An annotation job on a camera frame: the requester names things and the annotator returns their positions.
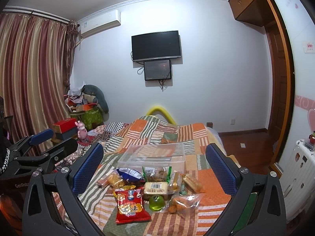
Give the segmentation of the small puffed biscuit bag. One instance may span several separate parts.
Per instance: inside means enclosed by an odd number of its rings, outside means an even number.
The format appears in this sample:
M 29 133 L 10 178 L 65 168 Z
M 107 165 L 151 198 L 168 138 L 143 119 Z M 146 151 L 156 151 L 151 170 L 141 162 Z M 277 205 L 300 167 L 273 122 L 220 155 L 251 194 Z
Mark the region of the small puffed biscuit bag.
M 107 176 L 107 182 L 113 189 L 119 189 L 125 186 L 124 179 L 117 171 L 113 171 Z

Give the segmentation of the orange bread stick pack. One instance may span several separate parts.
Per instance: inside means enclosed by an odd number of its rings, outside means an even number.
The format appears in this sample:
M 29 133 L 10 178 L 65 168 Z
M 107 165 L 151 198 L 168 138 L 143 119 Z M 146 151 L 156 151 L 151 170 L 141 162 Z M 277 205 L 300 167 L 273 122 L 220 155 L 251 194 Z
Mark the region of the orange bread stick pack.
M 203 184 L 192 175 L 183 174 L 182 179 L 195 193 L 205 193 Z

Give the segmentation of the clear bag of buns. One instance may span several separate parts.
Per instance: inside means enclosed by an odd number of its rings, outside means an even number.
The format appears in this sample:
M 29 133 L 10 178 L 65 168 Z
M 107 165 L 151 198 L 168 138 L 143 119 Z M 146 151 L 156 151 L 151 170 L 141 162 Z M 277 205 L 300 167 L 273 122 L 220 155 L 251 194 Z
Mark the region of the clear bag of buns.
M 203 196 L 204 193 L 174 195 L 168 203 L 167 211 L 170 214 L 177 214 L 183 219 L 188 219 L 197 211 Z

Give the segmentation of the blue white snack bag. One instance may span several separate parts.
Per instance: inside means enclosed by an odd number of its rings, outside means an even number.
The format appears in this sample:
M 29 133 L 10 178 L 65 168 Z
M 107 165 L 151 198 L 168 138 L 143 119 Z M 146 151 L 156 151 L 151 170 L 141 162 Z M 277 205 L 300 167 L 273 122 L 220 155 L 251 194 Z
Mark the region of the blue white snack bag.
M 140 172 L 131 168 L 117 168 L 118 174 L 129 183 L 144 182 L 144 178 Z

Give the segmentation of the gold-striped clear biscuit pack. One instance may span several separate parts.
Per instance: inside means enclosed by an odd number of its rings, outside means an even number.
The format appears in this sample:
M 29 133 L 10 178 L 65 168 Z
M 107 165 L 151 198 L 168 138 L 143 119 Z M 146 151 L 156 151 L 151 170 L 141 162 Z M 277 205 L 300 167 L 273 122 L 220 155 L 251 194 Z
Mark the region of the gold-striped clear biscuit pack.
M 168 193 L 174 194 L 182 188 L 182 174 L 179 171 L 174 171 L 168 184 Z

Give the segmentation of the red chip bag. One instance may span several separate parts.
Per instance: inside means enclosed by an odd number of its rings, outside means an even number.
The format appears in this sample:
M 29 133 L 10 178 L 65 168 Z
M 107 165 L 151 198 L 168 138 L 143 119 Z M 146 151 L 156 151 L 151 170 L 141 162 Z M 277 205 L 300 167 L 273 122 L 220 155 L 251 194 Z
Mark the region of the red chip bag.
M 129 190 L 116 190 L 115 194 L 118 203 L 116 224 L 147 222 L 151 219 L 151 215 L 145 210 L 143 204 L 143 186 Z

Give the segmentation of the green-edged clear cookie bag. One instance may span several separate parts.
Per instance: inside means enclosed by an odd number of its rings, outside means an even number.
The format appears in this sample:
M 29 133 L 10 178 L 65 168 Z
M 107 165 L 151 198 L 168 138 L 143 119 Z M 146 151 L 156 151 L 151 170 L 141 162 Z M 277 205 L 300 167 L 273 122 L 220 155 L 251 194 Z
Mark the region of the green-edged clear cookie bag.
M 172 167 L 142 167 L 142 172 L 146 182 L 169 182 Z

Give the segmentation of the beige barcode cracker pack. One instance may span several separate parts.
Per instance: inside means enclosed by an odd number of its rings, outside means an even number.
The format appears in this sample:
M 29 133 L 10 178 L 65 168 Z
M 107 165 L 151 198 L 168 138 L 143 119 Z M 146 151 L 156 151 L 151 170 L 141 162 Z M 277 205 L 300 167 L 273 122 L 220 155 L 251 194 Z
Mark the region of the beige barcode cracker pack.
M 168 198 L 167 182 L 146 182 L 144 185 L 144 200 L 149 200 L 151 196 L 160 195 L 164 199 Z

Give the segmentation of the red gift box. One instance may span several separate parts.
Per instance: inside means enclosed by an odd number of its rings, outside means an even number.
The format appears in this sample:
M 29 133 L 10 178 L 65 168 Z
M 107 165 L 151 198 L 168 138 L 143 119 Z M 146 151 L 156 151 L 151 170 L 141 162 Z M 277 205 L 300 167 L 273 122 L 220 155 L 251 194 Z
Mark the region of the red gift box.
M 56 122 L 52 125 L 52 129 L 55 133 L 62 134 L 76 127 L 76 119 L 75 118 L 67 118 Z

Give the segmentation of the dark blue box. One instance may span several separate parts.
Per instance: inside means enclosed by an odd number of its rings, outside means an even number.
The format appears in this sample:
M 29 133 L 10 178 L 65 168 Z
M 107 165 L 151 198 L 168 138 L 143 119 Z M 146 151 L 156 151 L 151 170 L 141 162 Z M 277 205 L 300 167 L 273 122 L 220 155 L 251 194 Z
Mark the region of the dark blue box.
M 59 140 L 66 140 L 70 137 L 77 136 L 77 131 L 78 131 L 77 127 L 74 127 L 64 133 L 56 133 L 56 138 Z

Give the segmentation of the checkered patterned quilt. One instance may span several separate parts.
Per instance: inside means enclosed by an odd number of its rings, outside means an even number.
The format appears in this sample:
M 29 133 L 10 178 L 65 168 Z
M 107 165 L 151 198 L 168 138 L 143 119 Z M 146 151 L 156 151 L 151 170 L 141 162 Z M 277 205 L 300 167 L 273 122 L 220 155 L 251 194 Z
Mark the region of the checkered patterned quilt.
M 69 167 L 77 158 L 84 156 L 90 146 L 94 143 L 100 143 L 105 147 L 106 143 L 115 136 L 119 131 L 127 127 L 128 123 L 110 122 L 106 125 L 98 126 L 97 128 L 88 132 L 84 140 L 78 140 L 77 150 L 58 162 L 55 171 L 59 171 L 63 167 Z

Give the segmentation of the pink wrapped sausage snack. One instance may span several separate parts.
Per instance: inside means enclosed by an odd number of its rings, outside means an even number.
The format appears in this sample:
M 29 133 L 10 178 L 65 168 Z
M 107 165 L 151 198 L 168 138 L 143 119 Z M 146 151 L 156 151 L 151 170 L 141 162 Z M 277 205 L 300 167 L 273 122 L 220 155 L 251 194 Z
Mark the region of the pink wrapped sausage snack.
M 109 186 L 108 176 L 105 178 L 101 178 L 96 182 L 97 186 L 101 189 L 104 189 Z

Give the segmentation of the patchwork striped bed blanket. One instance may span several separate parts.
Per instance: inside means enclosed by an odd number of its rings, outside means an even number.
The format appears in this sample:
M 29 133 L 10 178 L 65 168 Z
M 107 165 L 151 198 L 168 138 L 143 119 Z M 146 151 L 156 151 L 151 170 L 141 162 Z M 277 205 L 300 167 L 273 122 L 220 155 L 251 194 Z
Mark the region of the patchwork striped bed blanket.
M 173 125 L 156 116 L 108 123 L 89 131 L 58 168 L 74 163 L 93 143 L 103 146 L 104 157 L 79 200 L 105 235 L 204 235 L 231 199 L 206 159 L 208 145 L 224 150 L 223 143 L 204 124 Z M 147 221 L 122 223 L 116 191 L 133 188 L 118 175 L 122 167 L 144 178 Z

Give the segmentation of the green sachet packet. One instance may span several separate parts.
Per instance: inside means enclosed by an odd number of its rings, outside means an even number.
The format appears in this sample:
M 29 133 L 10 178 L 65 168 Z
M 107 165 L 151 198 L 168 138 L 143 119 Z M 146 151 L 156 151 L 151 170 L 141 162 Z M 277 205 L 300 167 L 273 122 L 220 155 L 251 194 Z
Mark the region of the green sachet packet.
M 179 194 L 180 195 L 187 195 L 186 185 L 184 182 L 182 182 L 182 184 L 181 184 L 181 189 L 179 190 Z

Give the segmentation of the small black wall monitor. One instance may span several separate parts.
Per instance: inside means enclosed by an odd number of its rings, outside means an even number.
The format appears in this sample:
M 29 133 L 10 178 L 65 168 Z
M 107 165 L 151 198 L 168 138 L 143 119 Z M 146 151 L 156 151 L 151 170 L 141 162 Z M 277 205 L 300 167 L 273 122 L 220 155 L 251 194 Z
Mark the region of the small black wall monitor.
M 171 79 L 172 69 L 170 60 L 145 61 L 144 76 L 146 81 Z

